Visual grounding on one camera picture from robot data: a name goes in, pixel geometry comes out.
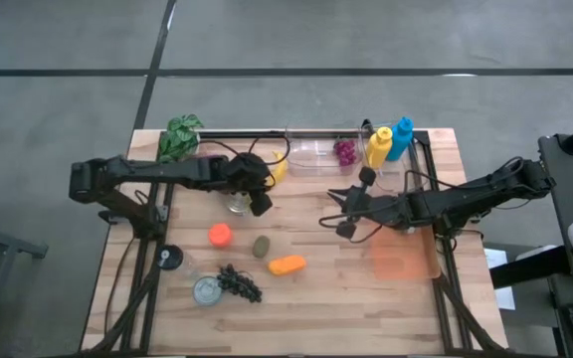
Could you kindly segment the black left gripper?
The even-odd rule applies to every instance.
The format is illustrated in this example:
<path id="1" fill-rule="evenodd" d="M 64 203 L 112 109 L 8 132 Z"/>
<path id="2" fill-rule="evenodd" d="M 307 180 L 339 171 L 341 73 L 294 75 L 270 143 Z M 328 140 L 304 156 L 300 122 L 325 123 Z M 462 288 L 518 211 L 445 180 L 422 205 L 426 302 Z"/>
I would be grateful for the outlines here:
<path id="1" fill-rule="evenodd" d="M 252 200 L 250 212 L 260 217 L 273 205 L 267 194 L 270 174 L 267 163 L 260 156 L 250 152 L 239 153 L 224 167 L 228 182 L 226 192 L 247 192 Z"/>

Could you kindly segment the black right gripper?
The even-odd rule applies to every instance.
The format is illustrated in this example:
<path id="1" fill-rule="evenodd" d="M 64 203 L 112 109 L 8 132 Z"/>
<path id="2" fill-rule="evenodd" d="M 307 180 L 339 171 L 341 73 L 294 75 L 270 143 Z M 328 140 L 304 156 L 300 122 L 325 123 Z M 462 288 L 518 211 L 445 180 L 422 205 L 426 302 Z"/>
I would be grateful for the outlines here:
<path id="1" fill-rule="evenodd" d="M 397 207 L 400 199 L 399 195 L 372 196 L 367 193 L 376 179 L 376 172 L 370 167 L 362 167 L 358 179 L 359 186 L 327 190 L 327 195 L 341 210 L 342 221 L 337 225 L 336 234 L 345 239 L 353 238 L 356 223 L 362 218 L 379 224 L 379 229 L 394 222 L 394 215 L 390 211 Z"/>

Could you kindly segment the yellow toy banana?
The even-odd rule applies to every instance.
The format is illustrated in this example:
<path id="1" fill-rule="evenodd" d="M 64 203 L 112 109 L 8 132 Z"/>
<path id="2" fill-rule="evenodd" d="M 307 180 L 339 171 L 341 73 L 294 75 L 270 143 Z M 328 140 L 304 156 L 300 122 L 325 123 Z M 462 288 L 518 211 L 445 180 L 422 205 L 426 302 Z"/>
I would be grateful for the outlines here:
<path id="1" fill-rule="evenodd" d="M 269 185 L 270 186 L 274 186 L 278 183 L 280 183 L 286 173 L 287 173 L 287 160 L 286 160 L 286 156 L 283 152 L 279 152 L 279 151 L 274 151 L 273 152 L 274 157 L 276 158 L 276 160 L 278 161 L 278 163 L 274 166 L 274 169 L 271 171 L 270 174 L 270 182 Z"/>

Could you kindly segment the silver tin can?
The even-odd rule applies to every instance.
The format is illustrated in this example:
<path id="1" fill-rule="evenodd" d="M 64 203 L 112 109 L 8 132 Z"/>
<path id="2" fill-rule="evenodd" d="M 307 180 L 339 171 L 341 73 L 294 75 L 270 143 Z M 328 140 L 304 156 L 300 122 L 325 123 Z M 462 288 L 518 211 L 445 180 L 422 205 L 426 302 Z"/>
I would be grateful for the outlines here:
<path id="1" fill-rule="evenodd" d="M 200 306 L 217 304 L 221 299 L 222 293 L 219 281 L 213 276 L 203 276 L 193 286 L 193 298 Z"/>
<path id="2" fill-rule="evenodd" d="M 236 192 L 226 196 L 228 209 L 239 216 L 244 216 L 251 211 L 251 197 L 247 192 Z"/>

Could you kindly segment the red toy grapes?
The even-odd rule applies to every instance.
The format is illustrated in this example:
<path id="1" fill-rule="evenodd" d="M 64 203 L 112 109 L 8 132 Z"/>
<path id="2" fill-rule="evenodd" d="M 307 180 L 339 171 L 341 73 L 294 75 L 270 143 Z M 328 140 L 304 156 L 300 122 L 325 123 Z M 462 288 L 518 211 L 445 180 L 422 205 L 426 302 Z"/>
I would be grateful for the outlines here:
<path id="1" fill-rule="evenodd" d="M 336 140 L 333 144 L 333 151 L 341 167 L 352 165 L 357 161 L 356 144 L 354 140 Z"/>

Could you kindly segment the yellow plastic bottle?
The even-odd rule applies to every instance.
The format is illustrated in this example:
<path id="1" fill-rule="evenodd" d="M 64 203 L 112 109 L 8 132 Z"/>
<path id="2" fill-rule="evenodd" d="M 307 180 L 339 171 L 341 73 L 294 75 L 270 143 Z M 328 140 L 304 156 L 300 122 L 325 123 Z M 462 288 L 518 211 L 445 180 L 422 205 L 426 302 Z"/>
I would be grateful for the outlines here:
<path id="1" fill-rule="evenodd" d="M 366 147 L 367 164 L 372 169 L 380 168 L 386 161 L 393 144 L 393 131 L 390 127 L 380 127 L 370 136 Z"/>

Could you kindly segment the brown toy kiwi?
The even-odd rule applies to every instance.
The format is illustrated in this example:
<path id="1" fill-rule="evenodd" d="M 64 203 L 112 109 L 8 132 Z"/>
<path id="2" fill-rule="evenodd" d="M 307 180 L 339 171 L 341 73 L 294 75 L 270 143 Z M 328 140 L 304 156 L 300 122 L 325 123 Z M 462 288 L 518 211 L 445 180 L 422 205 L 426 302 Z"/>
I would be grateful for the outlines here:
<path id="1" fill-rule="evenodd" d="M 258 236 L 252 246 L 252 255 L 257 259 L 263 259 L 269 252 L 271 240 L 264 235 Z"/>

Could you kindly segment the blue plastic bottle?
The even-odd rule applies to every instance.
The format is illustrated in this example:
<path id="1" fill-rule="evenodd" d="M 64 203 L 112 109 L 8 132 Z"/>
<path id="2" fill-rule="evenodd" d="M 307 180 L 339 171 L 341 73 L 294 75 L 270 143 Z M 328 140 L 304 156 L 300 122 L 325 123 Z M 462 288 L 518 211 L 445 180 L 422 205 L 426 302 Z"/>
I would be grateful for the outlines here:
<path id="1" fill-rule="evenodd" d="M 397 161 L 413 139 L 414 122 L 410 117 L 403 116 L 393 127 L 393 143 L 386 156 L 387 161 Z"/>

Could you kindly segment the orange toy fruit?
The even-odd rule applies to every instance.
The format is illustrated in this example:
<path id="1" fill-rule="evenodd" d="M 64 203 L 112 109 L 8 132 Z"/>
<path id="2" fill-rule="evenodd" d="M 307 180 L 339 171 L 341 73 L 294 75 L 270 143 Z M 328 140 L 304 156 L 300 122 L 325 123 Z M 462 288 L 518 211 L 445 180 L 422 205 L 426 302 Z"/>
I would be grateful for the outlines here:
<path id="1" fill-rule="evenodd" d="M 302 270 L 306 267 L 303 256 L 293 255 L 274 259 L 268 263 L 268 270 L 274 275 L 286 275 Z"/>

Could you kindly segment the clear plastic bin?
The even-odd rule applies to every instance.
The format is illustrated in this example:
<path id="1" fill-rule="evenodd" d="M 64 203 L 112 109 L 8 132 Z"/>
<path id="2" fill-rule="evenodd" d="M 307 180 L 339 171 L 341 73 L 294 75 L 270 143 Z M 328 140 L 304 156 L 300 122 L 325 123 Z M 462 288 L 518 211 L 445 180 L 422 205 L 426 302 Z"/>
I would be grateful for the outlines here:
<path id="1" fill-rule="evenodd" d="M 294 176 L 348 176 L 361 165 L 363 137 L 357 129 L 287 129 L 286 138 L 290 143 L 290 153 L 286 159 L 288 170 Z M 333 144 L 340 139 L 355 141 L 357 161 L 354 164 L 339 165 Z"/>
<path id="2" fill-rule="evenodd" d="M 365 167 L 369 167 L 366 160 L 366 147 L 370 136 L 380 127 L 392 127 L 397 123 L 384 123 L 373 124 L 369 119 L 365 119 L 360 125 L 360 131 L 363 137 L 361 149 L 363 150 L 362 163 Z M 420 170 L 421 161 L 418 159 L 418 154 L 414 152 L 414 136 L 404 151 L 402 156 L 397 161 L 385 161 L 383 165 L 374 169 L 376 172 L 375 186 L 383 192 L 398 193 L 401 192 L 407 179 L 406 173 L 410 170 Z"/>

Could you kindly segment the orange round container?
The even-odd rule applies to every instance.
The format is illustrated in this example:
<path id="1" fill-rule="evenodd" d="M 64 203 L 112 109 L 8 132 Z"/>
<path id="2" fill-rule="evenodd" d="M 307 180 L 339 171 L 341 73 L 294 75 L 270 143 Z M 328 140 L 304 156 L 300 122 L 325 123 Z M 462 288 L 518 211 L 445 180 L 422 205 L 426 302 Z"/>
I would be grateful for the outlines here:
<path id="1" fill-rule="evenodd" d="M 233 241 L 233 233 L 227 224 L 219 223 L 210 228 L 208 231 L 208 239 L 213 247 L 226 248 L 230 246 Z"/>

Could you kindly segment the potted green plant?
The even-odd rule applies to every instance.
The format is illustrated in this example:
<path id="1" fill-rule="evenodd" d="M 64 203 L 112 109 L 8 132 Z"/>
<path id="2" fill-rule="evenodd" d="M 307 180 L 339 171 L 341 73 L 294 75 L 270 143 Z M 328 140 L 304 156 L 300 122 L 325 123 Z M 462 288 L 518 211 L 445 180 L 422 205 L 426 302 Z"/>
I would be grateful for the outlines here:
<path id="1" fill-rule="evenodd" d="M 202 121 L 194 113 L 170 119 L 159 141 L 158 161 L 180 161 L 193 155 L 200 141 L 197 129 L 203 127 Z"/>

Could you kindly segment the orange translucent bin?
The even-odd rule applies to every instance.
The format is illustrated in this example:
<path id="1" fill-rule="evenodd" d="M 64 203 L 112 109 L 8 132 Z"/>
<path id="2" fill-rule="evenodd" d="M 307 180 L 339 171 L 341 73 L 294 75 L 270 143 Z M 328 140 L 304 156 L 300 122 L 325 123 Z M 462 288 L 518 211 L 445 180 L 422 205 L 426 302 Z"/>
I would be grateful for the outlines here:
<path id="1" fill-rule="evenodd" d="M 385 228 L 369 243 L 374 275 L 379 280 L 432 279 L 442 272 L 431 228 L 412 233 Z"/>

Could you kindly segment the black toy grapes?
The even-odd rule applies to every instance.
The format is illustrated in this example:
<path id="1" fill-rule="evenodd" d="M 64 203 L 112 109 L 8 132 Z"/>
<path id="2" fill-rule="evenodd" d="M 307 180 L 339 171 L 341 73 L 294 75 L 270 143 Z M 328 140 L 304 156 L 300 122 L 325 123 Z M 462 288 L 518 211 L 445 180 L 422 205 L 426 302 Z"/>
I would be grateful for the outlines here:
<path id="1" fill-rule="evenodd" d="M 263 301 L 263 293 L 255 282 L 240 271 L 235 270 L 231 264 L 219 268 L 216 280 L 222 290 L 238 295 L 250 303 Z"/>

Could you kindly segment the white paper sheet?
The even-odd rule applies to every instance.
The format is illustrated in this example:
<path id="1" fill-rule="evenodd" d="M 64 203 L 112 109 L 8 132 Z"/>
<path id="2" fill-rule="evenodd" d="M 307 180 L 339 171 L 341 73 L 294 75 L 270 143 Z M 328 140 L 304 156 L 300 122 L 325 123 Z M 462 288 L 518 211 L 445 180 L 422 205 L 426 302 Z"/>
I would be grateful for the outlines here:
<path id="1" fill-rule="evenodd" d="M 486 257 L 487 265 L 490 269 L 494 269 L 507 263 L 507 255 L 505 251 L 495 250 L 495 249 L 485 249 L 484 254 Z M 516 309 L 513 291 L 510 286 L 503 288 L 496 288 L 494 290 L 494 295 L 499 309 L 503 310 Z"/>

